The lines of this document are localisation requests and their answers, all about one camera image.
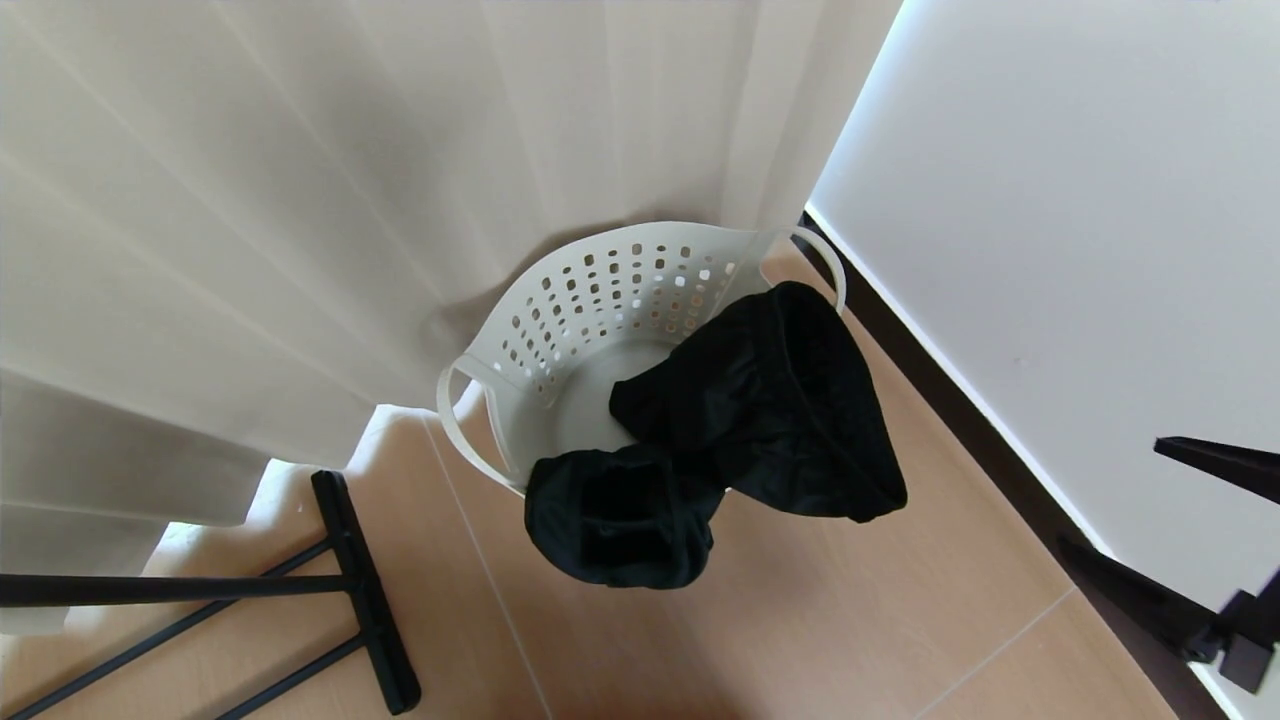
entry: curtain fold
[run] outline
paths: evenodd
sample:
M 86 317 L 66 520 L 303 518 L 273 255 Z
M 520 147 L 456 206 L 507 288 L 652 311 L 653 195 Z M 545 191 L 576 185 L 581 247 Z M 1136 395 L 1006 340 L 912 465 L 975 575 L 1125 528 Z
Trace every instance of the curtain fold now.
M 550 249 L 792 223 L 899 4 L 3 3 L 0 365 L 342 466 L 376 404 L 433 406 Z M 209 475 L 177 465 L 164 482 Z M 189 506 L 136 510 L 236 523 L 247 501 Z

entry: black fabric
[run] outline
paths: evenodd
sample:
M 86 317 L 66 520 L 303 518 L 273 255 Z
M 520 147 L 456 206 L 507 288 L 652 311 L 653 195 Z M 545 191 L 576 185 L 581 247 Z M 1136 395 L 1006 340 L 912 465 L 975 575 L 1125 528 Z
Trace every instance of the black fabric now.
M 534 465 L 525 529 L 579 580 L 671 589 L 694 582 L 712 550 L 708 521 L 724 487 L 696 457 L 662 447 L 582 450 Z
M 733 302 L 617 383 L 609 411 L 639 441 L 704 457 L 719 484 L 785 512 L 868 521 L 906 505 L 867 361 L 803 283 Z

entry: wood-look floor tile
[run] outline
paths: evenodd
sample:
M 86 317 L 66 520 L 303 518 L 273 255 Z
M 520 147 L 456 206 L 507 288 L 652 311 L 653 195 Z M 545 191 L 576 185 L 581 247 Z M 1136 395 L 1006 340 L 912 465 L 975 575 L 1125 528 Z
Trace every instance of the wood-look floor tile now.
M 529 542 L 520 500 L 471 469 L 436 428 L 557 717 L 913 717 L 1070 589 L 914 388 L 846 320 L 868 351 L 909 506 L 856 525 L 731 493 L 712 523 L 710 564 L 686 589 L 607 589 L 562 575 Z M 480 407 L 467 434 L 492 456 L 486 425 Z
M 538 700 L 457 502 L 417 414 L 383 419 L 346 475 L 361 527 L 424 688 L 406 717 L 540 717 Z M 157 575 L 255 574 L 321 534 L 310 468 L 284 466 L 269 507 L 238 528 L 188 530 L 148 565 Z M 332 553 L 302 573 L 337 571 Z M 8 638 L 4 707 L 69 679 L 195 605 L 114 607 L 76 618 L 63 635 Z M 47 717 L 205 717 L 284 676 L 356 632 L 344 596 L 237 603 L 64 702 Z M 361 650 L 255 717 L 385 717 Z
M 1174 720 L 1174 712 L 1073 592 L 923 720 Z

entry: basket bottom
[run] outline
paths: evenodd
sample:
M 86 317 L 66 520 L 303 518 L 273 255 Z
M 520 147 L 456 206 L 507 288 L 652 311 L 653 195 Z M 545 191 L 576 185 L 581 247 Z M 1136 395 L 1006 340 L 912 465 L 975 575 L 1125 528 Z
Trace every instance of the basket bottom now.
M 553 442 L 557 452 L 612 452 L 635 441 L 609 415 L 613 383 L 634 378 L 667 359 L 675 345 L 660 340 L 631 340 L 600 348 L 584 361 L 556 401 Z

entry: black metal stand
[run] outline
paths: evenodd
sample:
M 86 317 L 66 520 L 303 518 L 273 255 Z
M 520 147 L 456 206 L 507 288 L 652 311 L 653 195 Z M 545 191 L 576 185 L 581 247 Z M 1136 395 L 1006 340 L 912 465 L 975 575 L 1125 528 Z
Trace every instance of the black metal stand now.
M 8 715 L 5 720 L 24 720 L 49 710 L 72 694 L 119 670 L 163 643 L 221 612 L 237 600 L 324 592 L 346 592 L 360 623 L 360 632 L 303 667 L 280 679 L 253 697 L 219 715 L 219 720 L 244 717 L 271 700 L 297 687 L 307 678 L 360 650 L 369 651 L 374 674 L 387 701 L 387 710 L 399 715 L 412 710 L 422 689 L 401 643 L 374 559 L 360 532 L 356 509 L 342 474 L 324 470 L 311 477 L 311 487 L 324 518 L 325 537 L 298 555 L 271 568 L 259 578 L 70 578 L 56 575 L 0 574 L 0 607 L 42 607 L 76 605 L 138 605 L 214 600 L 205 607 L 164 628 L 129 650 L 111 657 L 36 702 Z M 340 575 L 287 578 L 326 551 L 338 557 Z
M 1280 455 L 1193 438 L 1160 438 L 1156 452 L 1280 503 Z M 1092 547 L 1059 538 L 1062 556 L 1125 615 L 1188 662 L 1212 664 L 1257 693 L 1280 643 L 1280 570 L 1257 596 L 1238 591 L 1221 612 L 1197 603 Z

